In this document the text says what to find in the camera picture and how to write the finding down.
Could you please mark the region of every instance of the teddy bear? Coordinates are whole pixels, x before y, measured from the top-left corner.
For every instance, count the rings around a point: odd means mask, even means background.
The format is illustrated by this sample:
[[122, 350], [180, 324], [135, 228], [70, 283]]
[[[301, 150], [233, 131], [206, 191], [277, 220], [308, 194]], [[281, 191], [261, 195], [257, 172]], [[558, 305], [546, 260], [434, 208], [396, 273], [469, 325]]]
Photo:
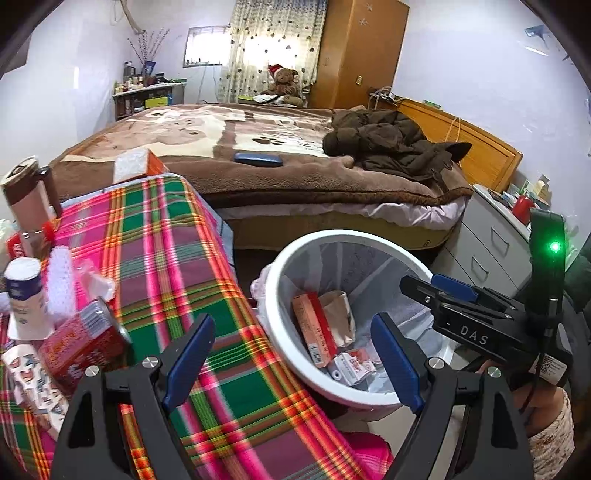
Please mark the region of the teddy bear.
[[269, 85], [269, 88], [263, 93], [267, 95], [279, 95], [283, 97], [283, 103], [288, 103], [296, 107], [303, 107], [304, 101], [300, 98], [297, 70], [286, 69], [279, 64], [270, 66], [269, 72], [273, 76], [275, 83]]

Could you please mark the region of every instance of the bedside cabinet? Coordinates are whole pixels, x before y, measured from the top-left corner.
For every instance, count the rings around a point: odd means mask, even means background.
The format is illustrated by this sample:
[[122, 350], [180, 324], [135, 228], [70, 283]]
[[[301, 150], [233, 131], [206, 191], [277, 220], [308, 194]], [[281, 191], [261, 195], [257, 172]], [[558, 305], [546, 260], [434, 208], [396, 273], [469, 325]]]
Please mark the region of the bedside cabinet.
[[474, 190], [462, 222], [430, 269], [512, 297], [531, 275], [530, 232], [486, 187]]

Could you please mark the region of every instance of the tissue box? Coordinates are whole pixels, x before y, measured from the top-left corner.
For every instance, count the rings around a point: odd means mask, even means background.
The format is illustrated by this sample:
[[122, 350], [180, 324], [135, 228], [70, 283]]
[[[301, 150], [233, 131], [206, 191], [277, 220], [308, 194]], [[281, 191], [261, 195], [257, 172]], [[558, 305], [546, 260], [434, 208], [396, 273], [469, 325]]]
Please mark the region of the tissue box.
[[113, 184], [168, 172], [168, 167], [149, 148], [139, 147], [115, 159]]

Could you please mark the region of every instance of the blue gripper pad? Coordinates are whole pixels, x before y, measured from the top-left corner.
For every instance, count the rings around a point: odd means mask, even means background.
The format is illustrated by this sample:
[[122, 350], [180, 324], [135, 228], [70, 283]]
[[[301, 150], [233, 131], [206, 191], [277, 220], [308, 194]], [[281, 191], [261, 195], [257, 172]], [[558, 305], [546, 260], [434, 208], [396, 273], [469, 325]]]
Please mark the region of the blue gripper pad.
[[[395, 336], [392, 332], [392, 327], [400, 335], [398, 339], [396, 338], [398, 335]], [[414, 340], [403, 337], [387, 313], [374, 315], [371, 322], [371, 338], [400, 403], [409, 407], [413, 413], [422, 410], [424, 400], [421, 397], [420, 377], [406, 356], [399, 340], [403, 343], [412, 342], [419, 350], [420, 347]], [[423, 357], [423, 361], [426, 361], [427, 357], [424, 354]]]
[[213, 317], [207, 315], [168, 375], [162, 401], [165, 411], [171, 412], [187, 400], [215, 339], [216, 325]]
[[473, 303], [478, 299], [478, 294], [470, 285], [439, 273], [433, 275], [431, 285], [458, 300]]

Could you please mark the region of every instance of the trash can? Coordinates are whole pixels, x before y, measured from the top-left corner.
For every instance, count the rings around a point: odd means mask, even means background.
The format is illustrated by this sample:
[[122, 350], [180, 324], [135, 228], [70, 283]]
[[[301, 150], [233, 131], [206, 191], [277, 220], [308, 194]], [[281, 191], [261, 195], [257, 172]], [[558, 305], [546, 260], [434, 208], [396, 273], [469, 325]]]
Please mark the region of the trash can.
[[391, 385], [388, 393], [364, 391], [341, 384], [318, 369], [298, 332], [291, 299], [305, 291], [343, 290], [355, 318], [357, 339], [369, 338], [373, 316], [387, 312], [403, 335], [417, 340], [427, 356], [439, 356], [449, 363], [455, 342], [431, 328], [433, 316], [427, 308], [400, 292], [400, 279], [408, 274], [431, 280], [425, 265], [392, 242], [363, 232], [325, 230], [285, 247], [255, 280], [252, 290], [261, 324], [292, 371], [330, 400], [374, 411], [372, 420], [376, 420], [401, 406]]

